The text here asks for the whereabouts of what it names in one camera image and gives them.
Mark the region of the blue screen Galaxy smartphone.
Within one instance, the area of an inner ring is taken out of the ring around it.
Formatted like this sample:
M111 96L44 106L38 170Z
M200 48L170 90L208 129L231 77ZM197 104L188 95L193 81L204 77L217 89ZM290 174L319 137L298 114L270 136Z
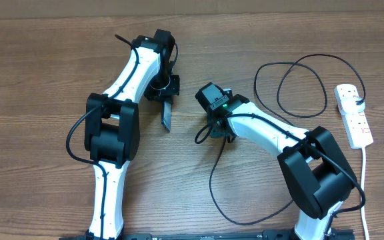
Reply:
M171 108L172 104L168 101L163 102L163 110L161 113L161 124L164 126L166 131L171 131Z

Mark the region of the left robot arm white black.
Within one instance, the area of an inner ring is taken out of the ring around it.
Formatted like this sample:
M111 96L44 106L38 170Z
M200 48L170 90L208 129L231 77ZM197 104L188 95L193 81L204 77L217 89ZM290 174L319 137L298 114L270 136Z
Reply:
M117 80L86 102L85 150L95 172L95 200L86 239L120 239L123 234L123 194L127 168L140 141L139 102L142 97L163 105L161 123L171 128L173 96L180 78L173 74L178 52L174 36L158 29L153 37L129 42L131 56Z

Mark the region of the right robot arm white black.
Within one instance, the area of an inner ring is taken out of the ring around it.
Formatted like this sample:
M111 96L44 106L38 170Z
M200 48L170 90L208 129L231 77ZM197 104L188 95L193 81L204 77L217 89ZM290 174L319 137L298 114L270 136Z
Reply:
M343 202L358 188L356 175L334 136L283 123L250 100L208 83L195 95L207 113L208 136L247 138L276 156L289 194L300 209L292 229L264 230L262 239L354 239L352 230L332 228Z

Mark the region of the white charger plug adapter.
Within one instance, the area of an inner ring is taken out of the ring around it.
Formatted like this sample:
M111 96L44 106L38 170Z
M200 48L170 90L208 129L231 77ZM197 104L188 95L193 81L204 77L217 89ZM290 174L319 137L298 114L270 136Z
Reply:
M338 103L339 112L342 115L352 115L365 110L365 102L360 97L345 97Z

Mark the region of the white power strip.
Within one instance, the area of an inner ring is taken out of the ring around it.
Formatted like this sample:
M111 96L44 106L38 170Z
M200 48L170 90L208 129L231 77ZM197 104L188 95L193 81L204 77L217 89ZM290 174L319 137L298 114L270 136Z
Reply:
M360 97L356 86L351 84L336 86L334 94L337 106L342 98ZM364 111L352 115L341 114L341 117L352 149L362 149L373 143L373 137Z

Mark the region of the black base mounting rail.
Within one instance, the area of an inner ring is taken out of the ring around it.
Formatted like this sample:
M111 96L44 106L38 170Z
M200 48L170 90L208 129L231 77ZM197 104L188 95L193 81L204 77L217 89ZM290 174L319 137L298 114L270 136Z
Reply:
M91 233L76 237L59 238L60 240L98 240ZM130 234L122 235L120 240L292 240L299 239L293 230L265 230L261 233L226 233L226 234L203 234L203 235L156 235ZM333 230L330 240L353 240L355 236L353 230L336 231Z

